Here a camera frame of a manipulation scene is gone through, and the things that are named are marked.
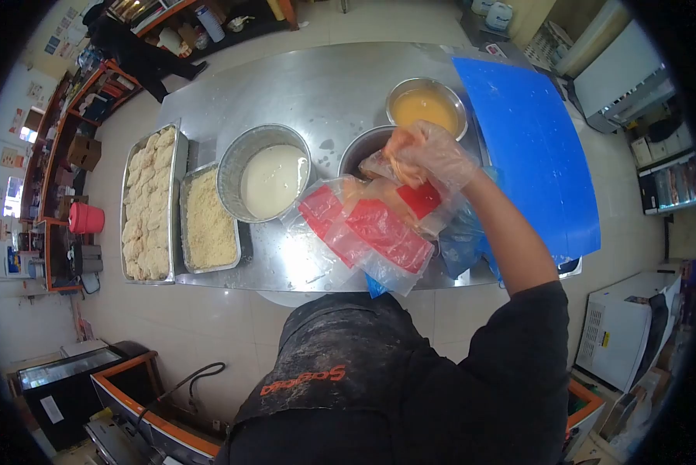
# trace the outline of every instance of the blue cutting board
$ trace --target blue cutting board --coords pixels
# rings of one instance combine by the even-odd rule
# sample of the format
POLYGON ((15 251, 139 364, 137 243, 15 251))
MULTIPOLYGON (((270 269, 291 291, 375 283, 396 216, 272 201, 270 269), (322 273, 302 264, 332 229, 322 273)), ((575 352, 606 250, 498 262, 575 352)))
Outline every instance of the blue cutting board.
POLYGON ((599 211, 585 154, 547 76, 453 58, 503 191, 537 230, 556 264, 601 248, 599 211))

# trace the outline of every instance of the orange liquid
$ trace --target orange liquid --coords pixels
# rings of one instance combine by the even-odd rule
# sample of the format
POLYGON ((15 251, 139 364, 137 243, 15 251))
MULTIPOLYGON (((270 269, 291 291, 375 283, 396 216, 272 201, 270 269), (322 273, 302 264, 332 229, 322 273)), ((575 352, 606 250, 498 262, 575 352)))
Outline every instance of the orange liquid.
POLYGON ((415 120, 426 120, 456 134, 459 122, 454 107, 441 95, 427 88, 415 88, 400 95, 391 108, 392 117, 400 126, 415 120))

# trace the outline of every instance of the metal bowl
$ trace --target metal bowl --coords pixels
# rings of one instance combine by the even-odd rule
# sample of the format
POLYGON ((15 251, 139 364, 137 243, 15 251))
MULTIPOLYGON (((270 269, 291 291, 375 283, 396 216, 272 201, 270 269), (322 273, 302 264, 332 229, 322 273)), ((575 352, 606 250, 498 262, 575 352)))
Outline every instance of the metal bowl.
POLYGON ((358 170, 358 165, 369 155, 373 154, 377 150, 384 148, 387 141, 390 140, 392 131, 397 126, 377 126, 375 128, 369 129, 362 135, 353 139, 343 152, 343 158, 341 158, 341 164, 338 167, 339 174, 352 174, 353 176, 361 179, 365 179, 361 171, 358 170))
POLYGON ((241 181, 250 159, 255 154, 274 145, 292 145, 304 152, 309 163, 307 164, 307 176, 304 185, 299 191, 303 192, 312 181, 312 159, 309 156, 309 147, 304 139, 292 128, 281 124, 263 124, 255 126, 242 133, 224 152, 219 161, 219 169, 216 171, 216 193, 222 207, 232 218, 243 222, 259 223, 270 221, 278 217, 258 218, 250 213, 242 199, 241 181))
POLYGON ((395 100, 397 100, 400 95, 417 88, 429 88, 436 91, 441 97, 446 98, 454 107, 455 113, 457 114, 457 130, 454 132, 454 136, 457 138, 457 141, 461 141, 469 127, 467 124, 467 111, 464 108, 464 104, 462 104, 462 100, 460 100, 456 92, 444 86, 436 79, 430 79, 429 77, 413 77, 411 79, 406 79, 392 89, 390 95, 387 96, 386 103, 387 117, 390 119, 390 123, 397 124, 390 111, 395 100))

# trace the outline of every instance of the logo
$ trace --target logo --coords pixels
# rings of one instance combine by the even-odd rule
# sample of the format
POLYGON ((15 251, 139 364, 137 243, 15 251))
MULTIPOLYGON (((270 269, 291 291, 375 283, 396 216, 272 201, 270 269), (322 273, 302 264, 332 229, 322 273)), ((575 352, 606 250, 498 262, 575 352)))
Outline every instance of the logo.
POLYGON ((318 373, 306 372, 300 374, 294 379, 287 379, 286 381, 276 381, 273 384, 263 386, 260 390, 261 396, 267 396, 268 394, 278 391, 279 389, 289 389, 294 386, 298 386, 303 382, 312 381, 316 379, 317 381, 324 381, 329 379, 330 381, 340 381, 346 376, 345 365, 336 365, 330 369, 330 371, 320 371, 318 373))

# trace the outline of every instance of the metal tray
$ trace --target metal tray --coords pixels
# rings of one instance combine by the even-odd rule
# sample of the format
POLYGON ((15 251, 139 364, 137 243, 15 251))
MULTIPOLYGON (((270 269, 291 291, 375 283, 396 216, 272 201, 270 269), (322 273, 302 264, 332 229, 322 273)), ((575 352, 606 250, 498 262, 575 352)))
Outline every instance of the metal tray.
POLYGON ((175 276, 184 273, 183 269, 183 259, 182 250, 180 244, 180 204, 177 201, 180 195, 180 182, 185 177, 185 172, 187 171, 188 164, 188 138, 185 134, 180 132, 180 120, 176 122, 166 124, 160 127, 156 131, 142 137, 139 142, 134 144, 129 151, 129 157, 126 160, 126 166, 123 168, 123 184, 121 184, 121 195, 120 195, 120 231, 123 232, 123 226, 126 224, 126 205, 123 200, 129 193, 129 189, 126 187, 126 177, 129 175, 129 164, 131 162, 131 157, 135 155, 142 147, 146 146, 146 142, 152 134, 158 133, 162 129, 167 129, 168 127, 175 128, 175 142, 173 142, 174 149, 172 151, 172 159, 170 160, 170 173, 169 173, 169 190, 167 191, 167 252, 169 258, 169 273, 167 277, 163 280, 144 280, 138 281, 133 277, 129 276, 126 272, 126 259, 123 258, 123 242, 121 236, 119 236, 118 242, 120 243, 120 253, 121 253, 121 268, 123 270, 123 277, 127 282, 133 284, 151 284, 154 286, 160 284, 175 284, 175 276))
MULTIPOLYGON (((188 268, 188 271, 191 273, 208 273, 208 272, 218 272, 222 271, 224 269, 232 269, 237 264, 239 263, 239 260, 242 258, 242 249, 239 244, 239 224, 236 218, 232 218, 233 221, 233 226, 234 226, 234 245, 237 250, 237 254, 234 257, 234 261, 228 265, 218 265, 218 266, 212 266, 210 268, 200 268, 197 269, 194 267, 194 265, 190 261, 190 249, 188 248, 188 237, 187 237, 187 231, 188 231, 188 210, 186 208, 187 205, 187 200, 188 200, 188 193, 190 192, 190 183, 193 182, 196 178, 199 176, 203 176, 207 172, 211 170, 216 170, 219 168, 219 162, 211 162, 211 163, 206 163, 203 166, 200 166, 198 168, 195 168, 193 171, 188 172, 185 177, 183 178, 183 181, 180 183, 180 229, 181 229, 181 238, 182 238, 182 246, 183 246, 183 258, 185 260, 185 267, 188 268)), ((216 186, 214 185, 214 190, 213 190, 214 195, 216 195, 216 186)))

